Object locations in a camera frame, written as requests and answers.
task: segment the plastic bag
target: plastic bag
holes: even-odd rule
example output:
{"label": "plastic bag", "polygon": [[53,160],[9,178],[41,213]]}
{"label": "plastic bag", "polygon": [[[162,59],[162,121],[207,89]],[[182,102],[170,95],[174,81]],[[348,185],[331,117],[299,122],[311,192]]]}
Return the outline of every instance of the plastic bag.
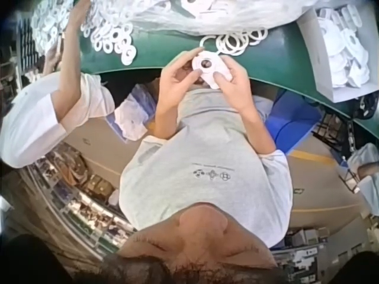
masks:
{"label": "plastic bag", "polygon": [[317,0],[92,0],[113,25],[201,36],[274,28],[295,21]]}
{"label": "plastic bag", "polygon": [[156,103],[142,85],[136,85],[130,95],[106,120],[113,131],[124,141],[137,141],[147,132],[154,117]]}

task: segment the black hair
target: black hair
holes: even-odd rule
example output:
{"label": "black hair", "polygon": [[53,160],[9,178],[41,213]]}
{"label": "black hair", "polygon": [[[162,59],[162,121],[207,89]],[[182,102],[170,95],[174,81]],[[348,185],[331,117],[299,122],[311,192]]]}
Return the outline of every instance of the black hair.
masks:
{"label": "black hair", "polygon": [[288,283],[283,270],[225,265],[217,270],[204,270],[189,265],[170,271],[163,260],[152,257],[107,257],[97,271],[80,271],[74,275],[74,284],[279,284]]}

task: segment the printed logo on shirt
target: printed logo on shirt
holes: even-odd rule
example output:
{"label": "printed logo on shirt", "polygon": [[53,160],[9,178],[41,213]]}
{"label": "printed logo on shirt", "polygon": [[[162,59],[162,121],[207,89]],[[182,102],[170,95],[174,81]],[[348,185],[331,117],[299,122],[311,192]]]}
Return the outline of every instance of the printed logo on shirt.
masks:
{"label": "printed logo on shirt", "polygon": [[214,180],[216,178],[221,179],[223,181],[228,181],[231,176],[230,174],[226,172],[217,173],[215,170],[211,170],[209,172],[206,172],[203,169],[198,169],[194,171],[194,176],[197,178],[209,178],[210,180]]}

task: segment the clear plastic bag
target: clear plastic bag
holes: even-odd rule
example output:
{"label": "clear plastic bag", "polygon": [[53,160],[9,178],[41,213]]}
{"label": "clear plastic bag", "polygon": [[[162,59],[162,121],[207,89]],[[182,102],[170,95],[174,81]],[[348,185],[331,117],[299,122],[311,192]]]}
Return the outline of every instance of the clear plastic bag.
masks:
{"label": "clear plastic bag", "polygon": [[240,33],[295,21],[317,0],[92,0],[113,25],[146,31]]}

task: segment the white box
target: white box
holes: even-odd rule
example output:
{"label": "white box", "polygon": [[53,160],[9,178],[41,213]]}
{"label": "white box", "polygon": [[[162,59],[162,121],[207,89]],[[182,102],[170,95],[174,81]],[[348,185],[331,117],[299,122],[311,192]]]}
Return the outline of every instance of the white box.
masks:
{"label": "white box", "polygon": [[[354,0],[330,1],[326,7],[338,8],[342,4],[356,4],[356,2],[357,1]],[[362,19],[362,27],[358,28],[357,37],[363,47],[368,51],[368,68],[370,69],[370,79],[366,84],[362,85],[361,88],[346,86],[333,89],[329,59],[323,34],[317,20],[316,10],[314,8],[308,10],[297,20],[297,24],[308,49],[314,79],[316,81],[316,89],[332,102],[347,101],[379,90],[379,34],[375,20],[375,6],[374,3],[367,1],[358,3],[356,7]]]}

